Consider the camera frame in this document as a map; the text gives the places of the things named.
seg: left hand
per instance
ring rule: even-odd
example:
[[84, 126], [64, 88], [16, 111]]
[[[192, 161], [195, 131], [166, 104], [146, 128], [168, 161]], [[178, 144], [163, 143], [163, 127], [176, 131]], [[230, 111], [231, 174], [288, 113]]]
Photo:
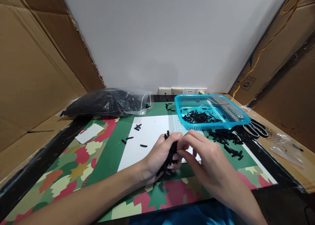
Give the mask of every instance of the left hand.
[[[154, 183], [162, 176], [162, 173], [160, 173], [158, 177], [156, 177], [156, 174], [165, 162], [172, 144], [178, 141], [182, 136], [183, 133], [181, 132], [173, 132], [165, 140], [164, 134], [160, 135], [150, 153], [139, 162], [142, 164], [141, 167], [144, 170], [142, 175], [146, 185]], [[175, 153], [173, 155], [173, 160], [178, 160], [178, 163], [169, 165], [168, 169], [171, 169], [172, 171], [178, 170], [181, 166], [182, 158], [182, 156]]]

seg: white card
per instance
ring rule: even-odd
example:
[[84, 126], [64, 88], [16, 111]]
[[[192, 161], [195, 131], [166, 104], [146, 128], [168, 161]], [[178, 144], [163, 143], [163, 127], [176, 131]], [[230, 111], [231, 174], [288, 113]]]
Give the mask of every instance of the white card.
[[94, 123], [85, 132], [81, 133], [80, 135], [77, 135], [75, 138], [78, 140], [78, 142], [84, 144], [92, 137], [96, 136], [103, 129], [104, 129], [103, 127]]
[[[139, 131], [135, 130], [134, 127], [139, 124], [141, 129]], [[186, 134], [186, 130], [180, 123], [177, 115], [163, 115], [163, 116], [148, 116], [148, 117], [135, 117], [132, 123], [132, 127], [128, 137], [134, 137], [133, 139], [127, 140], [125, 150], [123, 152], [118, 171], [127, 168], [136, 162], [142, 160], [151, 151], [154, 144], [158, 140], [161, 134], [165, 134], [167, 130], [171, 132], [182, 132]], [[200, 156], [197, 155], [196, 159], [200, 161]]]

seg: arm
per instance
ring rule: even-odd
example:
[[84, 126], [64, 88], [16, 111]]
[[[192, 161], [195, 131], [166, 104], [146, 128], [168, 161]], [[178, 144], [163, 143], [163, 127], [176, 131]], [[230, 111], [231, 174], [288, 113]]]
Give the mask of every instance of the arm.
[[[172, 143], [182, 134], [173, 133], [167, 140], [163, 136], [143, 160], [41, 208], [18, 224], [90, 224], [121, 198], [159, 178], [156, 173], [165, 162]], [[178, 159], [182, 157], [175, 154], [173, 160]], [[174, 170], [179, 167], [180, 162], [169, 166]]]
[[[189, 152], [187, 145], [198, 153], [201, 164]], [[178, 141], [177, 153], [190, 164], [198, 180], [218, 201], [235, 211], [247, 224], [267, 224], [250, 189], [239, 177], [224, 155], [221, 147], [190, 130]]]

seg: yellow cable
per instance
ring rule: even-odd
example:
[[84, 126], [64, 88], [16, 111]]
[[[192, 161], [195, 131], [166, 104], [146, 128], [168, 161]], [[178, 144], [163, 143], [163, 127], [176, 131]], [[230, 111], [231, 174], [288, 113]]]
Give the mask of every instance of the yellow cable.
[[255, 67], [257, 66], [257, 63], [258, 63], [258, 61], [259, 61], [259, 59], [260, 59], [260, 55], [262, 54], [262, 52], [263, 52], [263, 51], [266, 49], [266, 47], [273, 41], [273, 39], [283, 30], [283, 28], [285, 28], [285, 26], [286, 26], [286, 25], [288, 24], [288, 22], [290, 21], [292, 15], [293, 15], [294, 12], [296, 11], [300, 0], [297, 0], [296, 3], [295, 3], [288, 11], [284, 11], [284, 9], [285, 9], [285, 7], [287, 6], [287, 4], [289, 3], [289, 1], [290, 1], [290, 0], [287, 0], [287, 2], [284, 4], [284, 6], [283, 6], [283, 8], [282, 8], [282, 10], [281, 10], [281, 12], [280, 12], [280, 14], [281, 14], [281, 15], [284, 15], [284, 14], [287, 14], [287, 13], [289, 13], [289, 12], [291, 12], [291, 11], [292, 11], [292, 13], [291, 13], [290, 16], [288, 17], [288, 19], [287, 19], [287, 21], [285, 22], [284, 26], [269, 40], [269, 42], [267, 43], [267, 45], [265, 45], [265, 47], [259, 52], [258, 58], [257, 58], [257, 60], [256, 60], [256, 62], [255, 62], [255, 64], [254, 64], [252, 70], [249, 71], [249, 72], [246, 74], [246, 76], [240, 81], [240, 84], [239, 84], [239, 86], [237, 87], [236, 91], [234, 91], [231, 100], [234, 99], [236, 92], [239, 90], [239, 88], [240, 88], [241, 85], [242, 85], [242, 82], [248, 77], [248, 75], [249, 75], [252, 71], [254, 71], [254, 69], [255, 69]]

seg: turquoise basket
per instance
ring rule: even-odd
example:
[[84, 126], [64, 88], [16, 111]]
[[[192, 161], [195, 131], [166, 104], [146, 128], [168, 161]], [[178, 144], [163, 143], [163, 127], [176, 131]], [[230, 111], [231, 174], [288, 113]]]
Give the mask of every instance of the turquoise basket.
[[[178, 118], [186, 129], [228, 129], [236, 125], [250, 123], [250, 117], [222, 95], [177, 95], [175, 97], [175, 105]], [[192, 110], [197, 110], [199, 113], [206, 112], [206, 114], [211, 114], [216, 119], [222, 120], [222, 122], [188, 123], [183, 119], [183, 116]]]

